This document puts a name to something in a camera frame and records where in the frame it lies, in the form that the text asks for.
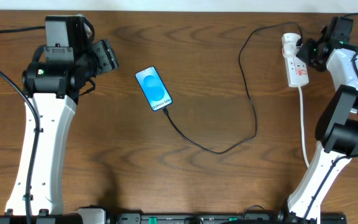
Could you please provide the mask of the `blue Galaxy smartphone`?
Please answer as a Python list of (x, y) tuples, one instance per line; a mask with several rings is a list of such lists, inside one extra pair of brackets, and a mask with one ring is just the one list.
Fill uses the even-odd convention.
[(135, 78), (153, 111), (158, 111), (173, 103), (172, 97), (154, 66), (137, 72)]

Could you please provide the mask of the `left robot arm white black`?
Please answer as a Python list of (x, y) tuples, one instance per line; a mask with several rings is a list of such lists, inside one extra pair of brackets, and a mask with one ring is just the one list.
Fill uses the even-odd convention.
[(14, 188), (0, 223), (110, 223), (106, 209), (90, 205), (63, 211), (62, 174), (67, 137), (87, 83), (117, 69), (108, 40), (95, 41), (81, 14), (47, 16), (47, 42), (34, 52), (17, 89), (26, 125)]

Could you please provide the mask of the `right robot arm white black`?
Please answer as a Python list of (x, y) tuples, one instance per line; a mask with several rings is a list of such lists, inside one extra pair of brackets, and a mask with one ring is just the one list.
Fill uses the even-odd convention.
[(339, 173), (358, 157), (358, 46), (350, 43), (352, 14), (331, 19), (318, 40), (301, 34), (282, 36), (288, 85), (308, 83), (307, 68), (331, 74), (335, 94), (319, 118), (316, 149), (296, 190), (287, 198), (278, 220), (284, 223), (322, 223), (321, 203)]

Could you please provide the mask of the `white power strip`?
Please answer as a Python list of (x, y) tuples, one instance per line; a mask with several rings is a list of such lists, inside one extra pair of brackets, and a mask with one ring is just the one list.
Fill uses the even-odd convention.
[[(300, 40), (300, 35), (295, 33), (285, 33), (282, 36), (282, 44), (284, 42), (297, 42), (298, 40)], [(298, 88), (309, 83), (306, 63), (302, 62), (297, 56), (284, 58), (284, 62), (289, 87)]]

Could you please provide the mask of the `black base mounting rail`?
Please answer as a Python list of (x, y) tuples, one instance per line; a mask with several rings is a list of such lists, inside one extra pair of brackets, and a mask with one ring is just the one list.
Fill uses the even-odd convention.
[(271, 213), (248, 212), (235, 214), (140, 214), (122, 213), (110, 218), (111, 224), (220, 224), (220, 223), (295, 223), (274, 218)]

